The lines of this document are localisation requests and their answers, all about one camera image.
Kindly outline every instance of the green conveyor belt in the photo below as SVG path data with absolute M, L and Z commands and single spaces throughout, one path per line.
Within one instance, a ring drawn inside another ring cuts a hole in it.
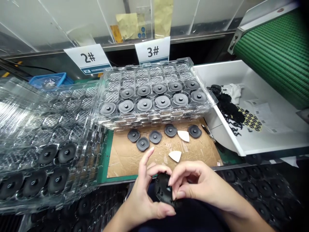
M 247 32 L 234 53 L 297 109 L 309 106 L 308 33 L 293 10 Z

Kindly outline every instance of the white triangular pad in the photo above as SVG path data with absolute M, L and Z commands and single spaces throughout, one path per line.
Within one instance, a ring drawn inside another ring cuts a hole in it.
M 172 151 L 168 154 L 168 156 L 178 163 L 181 157 L 181 151 Z
M 185 142 L 189 142 L 190 141 L 190 136 L 189 136 L 189 132 L 185 131 L 185 130 L 179 130 L 177 131 L 178 136 Z

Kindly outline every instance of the person's left hand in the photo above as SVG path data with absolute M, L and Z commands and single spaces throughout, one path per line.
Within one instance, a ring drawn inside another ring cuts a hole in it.
M 153 202 L 147 194 L 149 184 L 154 175 L 161 172 L 167 172 L 169 175 L 172 174 L 172 170 L 164 165 L 152 163 L 148 167 L 146 166 L 154 149 L 155 148 L 152 147 L 142 157 L 134 187 L 130 196 L 122 205 L 123 216 L 126 218 L 126 223 L 128 223 L 128 226 L 131 228 L 151 219 L 162 219 L 176 214 L 171 205 L 162 202 Z

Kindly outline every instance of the brown cardboard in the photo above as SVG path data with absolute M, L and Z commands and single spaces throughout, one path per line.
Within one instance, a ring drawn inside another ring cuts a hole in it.
M 217 163 L 221 162 L 220 155 L 212 140 L 201 127 L 201 123 L 205 124 L 204 120 L 175 124 L 179 131 L 187 131 L 188 127 L 193 124 L 198 125 L 202 135 L 198 139 L 190 136 L 190 142 L 182 141 L 178 135 L 175 135 L 173 138 L 168 137 L 164 133 L 165 124 L 160 127 L 138 129 L 141 137 L 148 138 L 153 130 L 158 130 L 162 134 L 160 143 L 153 144 L 150 142 L 149 148 L 154 146 L 155 149 L 147 165 L 155 162 L 169 166 L 173 170 L 178 163 L 172 160 L 168 154 L 171 151 L 178 150 L 182 152 L 180 162 L 201 160 L 210 167 L 217 166 Z M 114 133 L 107 178 L 138 174 L 139 162 L 148 149 L 145 152 L 139 151 L 136 144 L 132 143 L 127 138 L 127 135 L 128 131 Z

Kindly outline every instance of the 3# sign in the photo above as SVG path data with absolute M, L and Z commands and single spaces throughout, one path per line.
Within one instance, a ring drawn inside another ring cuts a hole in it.
M 135 44 L 140 64 L 168 61 L 170 55 L 170 37 Z
M 104 68 L 111 67 L 100 44 L 70 48 L 64 51 L 86 75 L 101 73 Z

